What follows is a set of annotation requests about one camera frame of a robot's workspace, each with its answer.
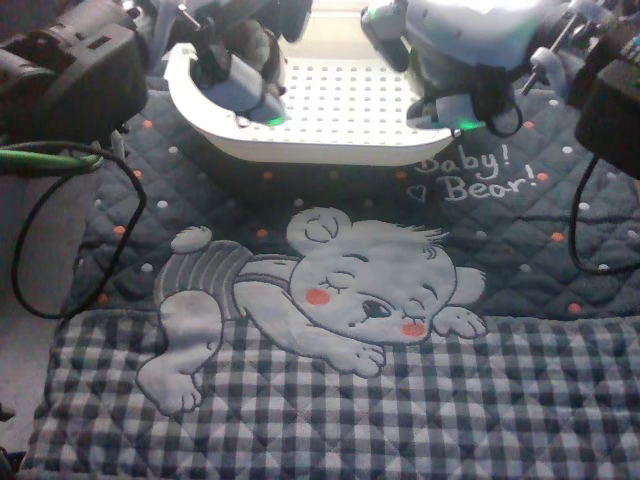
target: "white basket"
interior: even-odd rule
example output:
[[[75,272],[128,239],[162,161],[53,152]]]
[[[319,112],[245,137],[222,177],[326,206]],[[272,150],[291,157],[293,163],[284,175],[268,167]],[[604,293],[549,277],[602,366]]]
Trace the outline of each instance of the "white basket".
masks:
[[[451,142],[450,131],[406,126],[406,110],[415,95],[404,77],[365,46],[364,36],[355,33],[357,22],[358,17],[348,13],[315,13],[307,31],[310,42],[304,43],[305,36],[299,45],[285,49],[288,91],[283,100],[289,119],[283,125],[241,128],[231,112],[208,101],[189,76],[189,62],[196,54],[188,44],[176,45],[169,57],[165,78],[172,100],[216,147],[253,162],[402,166],[434,156]],[[340,26],[350,30],[341,34]],[[326,58],[327,49],[336,49],[338,43],[313,43],[314,37],[322,38],[319,32],[328,31],[334,32],[330,38],[359,36],[337,50],[342,59],[331,59]],[[316,58],[298,56],[308,52]],[[345,59],[345,52],[354,58]]]

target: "bear face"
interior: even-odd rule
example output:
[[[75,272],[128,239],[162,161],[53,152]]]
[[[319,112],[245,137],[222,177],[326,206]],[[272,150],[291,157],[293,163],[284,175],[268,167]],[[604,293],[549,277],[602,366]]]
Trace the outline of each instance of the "bear face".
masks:
[[[305,257],[290,293],[313,324],[377,344],[416,343],[429,335],[457,284],[453,262],[435,244],[439,232],[378,221],[352,225],[332,209],[299,216],[287,233]]]

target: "green light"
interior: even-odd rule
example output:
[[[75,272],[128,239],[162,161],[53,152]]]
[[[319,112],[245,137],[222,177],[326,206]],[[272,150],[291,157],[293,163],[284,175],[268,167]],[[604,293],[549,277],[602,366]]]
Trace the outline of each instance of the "green light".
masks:
[[[469,120],[464,120],[460,122],[460,130],[473,130],[475,128],[484,127],[484,122],[472,122]]]
[[[267,125],[268,127],[277,127],[278,125],[282,125],[286,121],[287,117],[278,117],[267,121],[265,125]]]

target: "embroidered heart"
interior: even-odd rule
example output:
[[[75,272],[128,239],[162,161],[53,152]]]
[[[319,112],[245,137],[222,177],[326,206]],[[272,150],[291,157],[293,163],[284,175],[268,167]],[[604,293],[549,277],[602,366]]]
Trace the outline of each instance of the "embroidered heart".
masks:
[[[407,188],[407,195],[420,203],[425,203],[427,201],[427,187],[424,185],[414,185],[413,187]]]

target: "green cable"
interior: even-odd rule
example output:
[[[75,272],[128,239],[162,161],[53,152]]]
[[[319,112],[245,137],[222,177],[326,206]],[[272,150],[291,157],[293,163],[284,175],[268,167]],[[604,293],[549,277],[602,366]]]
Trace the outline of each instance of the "green cable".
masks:
[[[0,148],[0,162],[9,165],[26,168],[47,168],[47,169],[78,169],[82,167],[91,168],[100,162],[97,155],[90,155],[82,158],[68,157],[65,155],[50,155],[37,152],[22,152],[19,150],[4,150]]]

